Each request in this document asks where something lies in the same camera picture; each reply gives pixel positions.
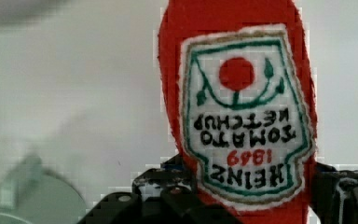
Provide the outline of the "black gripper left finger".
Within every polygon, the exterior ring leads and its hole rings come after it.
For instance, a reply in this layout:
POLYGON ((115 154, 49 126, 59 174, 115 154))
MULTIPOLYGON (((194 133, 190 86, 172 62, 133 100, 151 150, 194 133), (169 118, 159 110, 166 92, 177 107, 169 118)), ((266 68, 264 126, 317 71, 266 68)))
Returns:
POLYGON ((241 224, 219 204, 200 200, 195 176, 176 155, 137 176, 130 192, 114 192, 77 224, 241 224))

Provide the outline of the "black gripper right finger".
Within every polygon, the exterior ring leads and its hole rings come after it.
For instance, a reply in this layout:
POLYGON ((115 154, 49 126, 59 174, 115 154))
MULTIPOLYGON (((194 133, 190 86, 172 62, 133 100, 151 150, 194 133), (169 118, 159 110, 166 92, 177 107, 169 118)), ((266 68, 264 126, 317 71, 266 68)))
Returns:
POLYGON ((310 208, 321 224, 358 224, 358 170, 317 163, 310 208))

